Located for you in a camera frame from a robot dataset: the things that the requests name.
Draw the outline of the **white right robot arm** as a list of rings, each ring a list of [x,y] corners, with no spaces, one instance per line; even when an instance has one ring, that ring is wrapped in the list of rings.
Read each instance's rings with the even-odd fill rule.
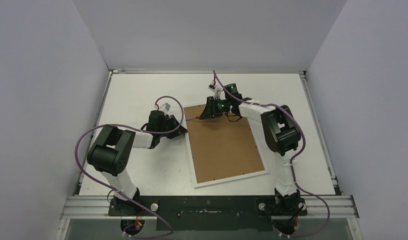
[[[207,97],[199,120],[220,118],[232,113],[260,123],[266,145],[272,152],[283,157],[288,151],[297,150],[301,132],[292,120],[288,106],[265,106],[250,97],[243,98],[235,83],[221,87],[213,81],[208,88],[214,95]]]

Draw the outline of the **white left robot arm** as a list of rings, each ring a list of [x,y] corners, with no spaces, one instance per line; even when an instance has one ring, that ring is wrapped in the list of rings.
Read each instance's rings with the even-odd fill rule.
[[[125,170],[131,150],[154,149],[161,138],[174,139],[188,132],[174,115],[161,110],[150,112],[146,129],[156,134],[122,130],[106,124],[87,155],[88,164],[100,172],[109,185],[115,188],[115,198],[122,200],[122,210],[131,216],[137,214],[141,208],[139,190]]]

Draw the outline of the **blue red screwdriver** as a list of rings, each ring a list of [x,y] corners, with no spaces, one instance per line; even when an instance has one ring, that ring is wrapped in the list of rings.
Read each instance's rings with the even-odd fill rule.
[[[195,116],[195,117],[186,119],[186,121],[194,121],[194,120],[199,120],[199,119],[200,119],[200,116]]]

